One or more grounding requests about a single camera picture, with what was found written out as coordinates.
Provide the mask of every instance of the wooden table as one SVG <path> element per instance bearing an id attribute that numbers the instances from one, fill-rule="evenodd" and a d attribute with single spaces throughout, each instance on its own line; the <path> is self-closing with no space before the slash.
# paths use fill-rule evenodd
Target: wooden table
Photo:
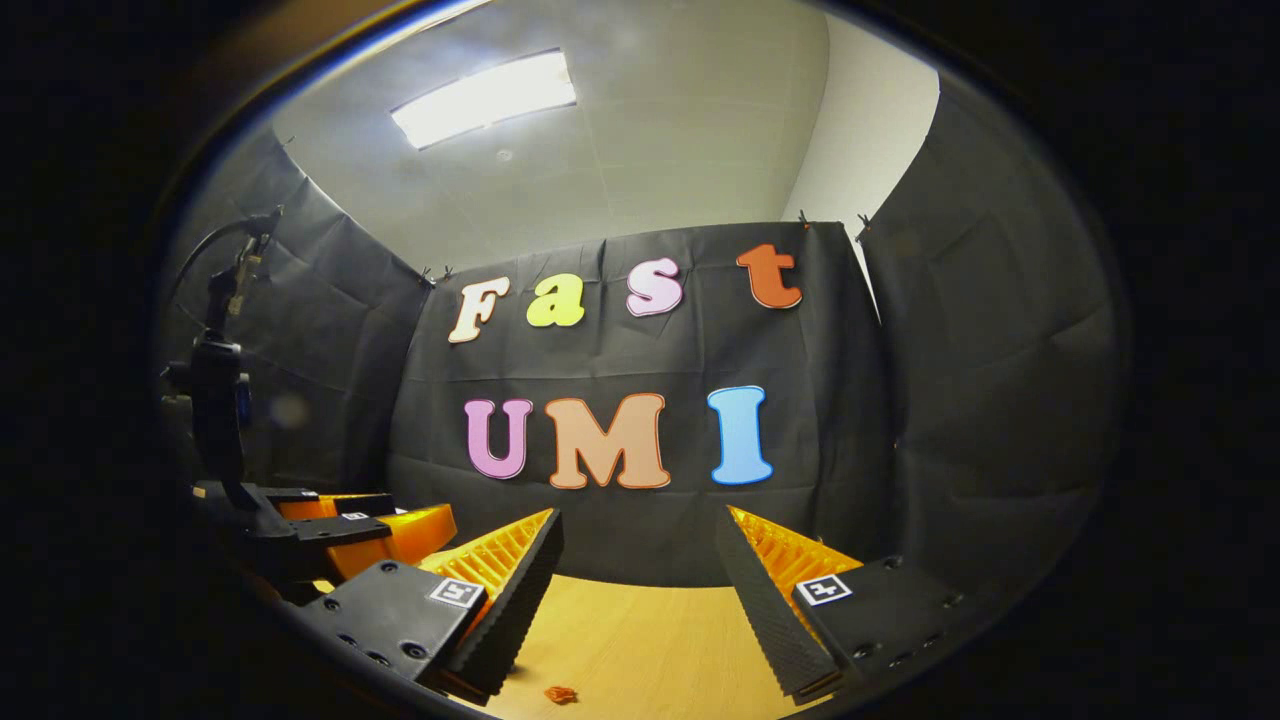
<path id="1" fill-rule="evenodd" d="M 547 700 L 552 685 L 573 688 L 577 702 Z M 733 588 L 556 575 L 515 671 L 479 710 L 509 720 L 763 720 L 800 708 L 778 689 Z"/>

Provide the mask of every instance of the foam letter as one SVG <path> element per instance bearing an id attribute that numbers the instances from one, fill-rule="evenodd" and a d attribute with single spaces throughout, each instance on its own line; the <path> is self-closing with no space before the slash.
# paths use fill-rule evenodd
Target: foam letter
<path id="1" fill-rule="evenodd" d="M 680 273 L 680 268 L 671 258 L 660 260 L 648 260 L 631 268 L 627 275 L 627 310 L 636 318 L 644 315 L 657 315 L 666 313 L 680 305 L 680 299 L 685 295 L 685 288 L 671 279 Z"/>
<path id="2" fill-rule="evenodd" d="M 618 459 L 626 455 L 626 469 L 618 484 L 630 488 L 660 488 L 671 482 L 662 469 L 658 448 L 658 413 L 667 405 L 660 395 L 628 395 L 618 404 L 609 432 L 600 425 L 585 402 L 576 397 L 547 404 L 547 415 L 556 423 L 556 473 L 552 486 L 561 489 L 586 487 L 586 475 L 577 470 L 582 456 L 586 469 L 600 487 L 609 484 Z"/>
<path id="3" fill-rule="evenodd" d="M 760 404 L 764 389 L 756 386 L 727 387 L 707 396 L 707 405 L 721 420 L 721 465 L 712 479 L 722 486 L 758 483 L 773 474 L 773 465 L 760 456 Z"/>
<path id="4" fill-rule="evenodd" d="M 506 480 L 525 469 L 525 420 L 534 411 L 527 400 L 508 400 L 502 404 L 507 414 L 507 457 L 498 460 L 489 452 L 489 416 L 493 402 L 472 400 L 462 406 L 467 414 L 467 451 L 471 464 L 490 478 Z"/>
<path id="5" fill-rule="evenodd" d="M 739 255 L 737 266 L 746 268 L 751 296 L 765 307 L 795 307 L 804 297 L 799 287 L 782 286 L 782 268 L 795 268 L 796 261 L 790 255 L 778 255 L 772 245 L 759 245 Z"/>
<path id="6" fill-rule="evenodd" d="M 582 310 L 582 278 L 573 273 L 552 275 L 534 288 L 538 300 L 529 304 L 529 324 L 545 328 L 556 323 L 561 327 L 576 325 Z"/>
<path id="7" fill-rule="evenodd" d="M 511 290 L 511 278 L 498 278 L 462 288 L 462 310 L 458 324 L 449 333 L 449 342 L 471 342 L 480 337 L 476 322 L 488 323 L 498 299 Z"/>

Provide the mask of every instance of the white wall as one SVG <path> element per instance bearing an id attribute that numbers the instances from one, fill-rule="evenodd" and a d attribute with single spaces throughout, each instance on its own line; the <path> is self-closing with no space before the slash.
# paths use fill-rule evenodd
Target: white wall
<path id="1" fill-rule="evenodd" d="M 781 220 L 804 210 L 810 220 L 845 223 L 852 238 L 863 227 L 858 215 L 879 210 L 924 143 L 938 73 L 840 18 L 828 15 L 827 28 L 827 88 Z M 854 243 L 854 252 L 865 277 L 861 246 Z"/>

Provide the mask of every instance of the ceiling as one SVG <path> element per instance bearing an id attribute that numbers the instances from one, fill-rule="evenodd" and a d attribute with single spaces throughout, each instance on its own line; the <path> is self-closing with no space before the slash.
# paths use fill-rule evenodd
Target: ceiling
<path id="1" fill-rule="evenodd" d="M 438 274 L 602 237 L 778 220 L 822 102 L 827 42 L 826 15 L 792 0 L 495 0 L 291 100 L 274 127 L 338 205 Z M 576 106 L 421 151 L 390 118 L 552 47 Z"/>

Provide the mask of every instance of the ceiling light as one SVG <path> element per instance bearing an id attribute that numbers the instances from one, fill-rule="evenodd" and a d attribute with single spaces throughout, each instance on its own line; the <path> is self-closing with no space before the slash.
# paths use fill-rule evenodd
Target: ceiling light
<path id="1" fill-rule="evenodd" d="M 392 110 L 419 150 L 499 120 L 577 102 L 564 53 L 552 50 L 451 82 Z"/>

